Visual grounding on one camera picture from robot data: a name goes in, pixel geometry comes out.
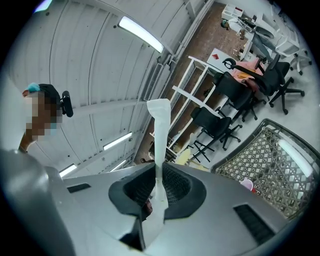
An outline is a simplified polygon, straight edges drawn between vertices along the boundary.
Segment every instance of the person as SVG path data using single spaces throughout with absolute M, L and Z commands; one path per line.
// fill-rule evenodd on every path
M 22 96 L 29 114 L 19 150 L 26 153 L 32 143 L 51 135 L 62 123 L 62 108 L 60 95 L 51 84 L 31 83 Z
M 220 25 L 222 28 L 224 28 L 226 30 L 229 30 L 229 28 L 230 28 L 233 31 L 235 31 L 241 39 L 247 38 L 250 40 L 252 38 L 251 39 L 252 43 L 257 48 L 259 48 L 259 50 L 266 57 L 267 61 L 269 63 L 273 61 L 273 59 L 271 58 L 266 47 L 268 47 L 273 52 L 276 50 L 276 47 L 268 39 L 265 39 L 264 37 L 262 37 L 256 33 L 254 33 L 254 35 L 252 37 L 252 34 L 249 32 L 246 32 L 245 29 L 239 24 L 237 18 L 232 18 L 230 20 L 223 19 Z
M 153 159 L 150 159 L 150 160 L 146 160 L 146 159 L 144 159 L 144 158 L 141 158 L 140 159 L 140 162 L 142 163 L 142 164 L 145 164 L 145 163 L 152 163 L 152 162 L 154 162 L 155 160 L 153 160 Z

